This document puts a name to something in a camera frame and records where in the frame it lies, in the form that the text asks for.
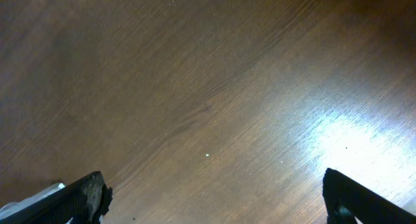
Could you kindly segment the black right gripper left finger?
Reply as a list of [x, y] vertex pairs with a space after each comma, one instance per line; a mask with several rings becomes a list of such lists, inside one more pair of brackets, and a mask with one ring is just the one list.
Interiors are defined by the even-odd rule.
[[1, 220], [1, 224], [100, 224], [109, 211], [112, 188], [100, 171], [66, 185]]

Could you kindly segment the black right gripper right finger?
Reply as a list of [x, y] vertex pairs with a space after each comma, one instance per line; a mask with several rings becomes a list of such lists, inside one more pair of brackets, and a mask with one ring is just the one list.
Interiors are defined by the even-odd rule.
[[322, 180], [328, 224], [415, 223], [415, 216], [337, 170], [328, 168]]

